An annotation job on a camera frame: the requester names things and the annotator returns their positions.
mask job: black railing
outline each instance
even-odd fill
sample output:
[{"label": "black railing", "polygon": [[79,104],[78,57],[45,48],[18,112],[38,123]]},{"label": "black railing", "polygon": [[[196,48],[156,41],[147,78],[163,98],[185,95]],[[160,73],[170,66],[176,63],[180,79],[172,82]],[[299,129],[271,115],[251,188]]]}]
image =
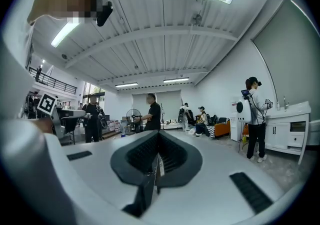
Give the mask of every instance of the black railing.
[{"label": "black railing", "polygon": [[33,76],[35,78],[35,81],[40,84],[43,84],[43,85],[46,85],[46,86],[49,86],[52,88],[56,88],[58,90],[61,90],[61,91],[67,92],[67,93],[71,93],[74,95],[76,94],[77,87],[70,85],[70,84],[67,84],[67,83],[64,83],[64,82],[61,82],[59,80],[56,80],[56,79],[54,79],[46,74],[43,74],[43,73],[37,74],[37,70],[34,69],[33,67],[29,67],[29,73],[31,74],[31,76]]}]

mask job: black grip strip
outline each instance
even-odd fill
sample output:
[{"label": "black grip strip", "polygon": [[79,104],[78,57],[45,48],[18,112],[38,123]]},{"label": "black grip strip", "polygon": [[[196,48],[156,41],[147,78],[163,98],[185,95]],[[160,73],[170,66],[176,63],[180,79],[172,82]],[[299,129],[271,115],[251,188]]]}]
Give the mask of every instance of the black grip strip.
[{"label": "black grip strip", "polygon": [[82,152],[66,155],[66,157],[69,159],[69,161],[73,161],[73,160],[85,158],[90,155],[92,155],[90,151],[82,151]]},{"label": "black grip strip", "polygon": [[255,214],[262,212],[273,204],[271,199],[244,172],[232,174],[230,178]]}]

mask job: black pants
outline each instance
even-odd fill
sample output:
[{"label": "black pants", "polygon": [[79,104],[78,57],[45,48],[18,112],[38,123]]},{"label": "black pants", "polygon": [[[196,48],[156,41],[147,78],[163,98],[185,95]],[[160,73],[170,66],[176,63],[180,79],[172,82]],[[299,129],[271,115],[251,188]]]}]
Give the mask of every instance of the black pants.
[{"label": "black pants", "polygon": [[249,144],[246,157],[250,159],[254,155],[256,142],[259,143],[259,157],[265,156],[265,137],[266,137],[266,123],[249,124]]},{"label": "black pants", "polygon": [[92,141],[92,137],[95,143],[99,142],[98,126],[87,125],[84,128],[84,133],[85,133],[85,143],[90,143]]},{"label": "black pants", "polygon": [[197,135],[203,134],[205,132],[206,125],[204,123],[195,124],[195,133]]}]

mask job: electric fan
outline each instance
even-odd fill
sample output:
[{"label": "electric fan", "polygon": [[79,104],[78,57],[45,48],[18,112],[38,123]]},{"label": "electric fan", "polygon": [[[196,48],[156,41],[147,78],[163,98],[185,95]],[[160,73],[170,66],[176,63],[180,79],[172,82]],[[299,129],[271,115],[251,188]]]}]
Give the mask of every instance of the electric fan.
[{"label": "electric fan", "polygon": [[[141,118],[142,115],[140,113],[139,110],[135,109],[135,108],[132,108],[130,109],[126,115],[125,115],[127,118],[132,118],[132,121],[135,120],[136,118]],[[133,131],[135,133],[140,133],[143,131],[143,126],[142,126],[142,121],[138,122],[138,123],[134,123],[134,122],[131,122],[130,123],[130,127],[133,128]],[[126,133],[127,135],[130,135],[130,134],[134,134],[134,132],[132,133],[131,130],[129,130],[130,132]]]}]

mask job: gray concrete floor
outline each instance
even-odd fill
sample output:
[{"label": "gray concrete floor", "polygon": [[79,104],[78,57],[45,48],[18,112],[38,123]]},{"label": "gray concrete floor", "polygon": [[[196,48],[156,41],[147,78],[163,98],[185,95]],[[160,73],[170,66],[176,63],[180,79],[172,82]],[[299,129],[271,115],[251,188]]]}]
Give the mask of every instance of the gray concrete floor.
[{"label": "gray concrete floor", "polygon": [[[181,134],[187,134],[182,130],[177,130]],[[85,129],[82,127],[76,127],[74,130],[75,144],[85,143]],[[242,155],[245,158],[247,157],[248,144],[244,145],[242,142],[239,143],[234,140],[231,140],[228,136],[220,137],[219,139],[210,139],[209,137],[202,135],[200,137],[195,137],[194,135],[188,135],[189,137],[197,138],[199,141],[210,141],[216,142],[217,144],[224,145],[227,148],[234,151],[235,155]],[[114,136],[112,139],[118,139],[121,137],[121,134]],[[65,137],[61,144],[69,145],[69,138]],[[278,151],[273,151],[266,149],[267,159],[261,163],[257,162],[258,153],[255,153],[255,160],[253,163],[261,168],[264,172],[270,175],[279,186],[287,192],[298,182],[304,182],[308,179],[309,175],[313,171],[314,165],[317,161],[317,152],[313,150],[306,150],[300,165],[298,165],[298,155],[282,153]]]}]

